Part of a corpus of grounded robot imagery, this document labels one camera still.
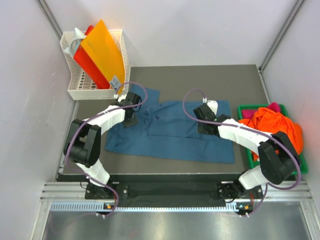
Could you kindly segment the blue t shirt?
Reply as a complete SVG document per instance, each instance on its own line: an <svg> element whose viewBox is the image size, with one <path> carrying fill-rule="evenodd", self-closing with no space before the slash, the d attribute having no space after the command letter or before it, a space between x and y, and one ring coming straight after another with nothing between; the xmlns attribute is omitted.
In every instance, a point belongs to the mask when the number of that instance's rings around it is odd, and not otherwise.
<svg viewBox="0 0 320 240"><path fill-rule="evenodd" d="M138 123L128 128L123 123L112 127L106 135L105 150L161 159L235 163L231 141L198 133L198 123L188 117L202 101L159 102L159 90L133 85L131 91L146 100L135 114Z"/></svg>

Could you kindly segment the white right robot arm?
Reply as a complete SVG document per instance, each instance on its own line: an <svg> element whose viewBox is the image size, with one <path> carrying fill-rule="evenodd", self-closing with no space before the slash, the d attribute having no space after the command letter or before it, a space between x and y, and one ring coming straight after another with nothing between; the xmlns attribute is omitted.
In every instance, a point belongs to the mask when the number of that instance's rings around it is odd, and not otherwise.
<svg viewBox="0 0 320 240"><path fill-rule="evenodd" d="M271 184L275 188L293 174L300 181L301 158L288 135L282 131L269 133L246 126L233 118L216 115L218 103L209 101L193 110L201 134L232 141L255 153L259 165L243 172L233 185L233 192L245 198L253 188Z"/></svg>

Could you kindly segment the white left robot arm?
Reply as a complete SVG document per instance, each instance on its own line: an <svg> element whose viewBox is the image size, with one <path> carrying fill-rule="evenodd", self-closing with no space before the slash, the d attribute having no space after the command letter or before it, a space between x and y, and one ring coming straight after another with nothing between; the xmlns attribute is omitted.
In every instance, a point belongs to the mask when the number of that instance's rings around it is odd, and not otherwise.
<svg viewBox="0 0 320 240"><path fill-rule="evenodd" d="M138 94L128 92L97 115L71 122L63 154L86 176L86 199L109 199L113 194L111 176L100 161L102 135L121 123L125 127L135 125L138 122L135 108L141 103L142 98Z"/></svg>

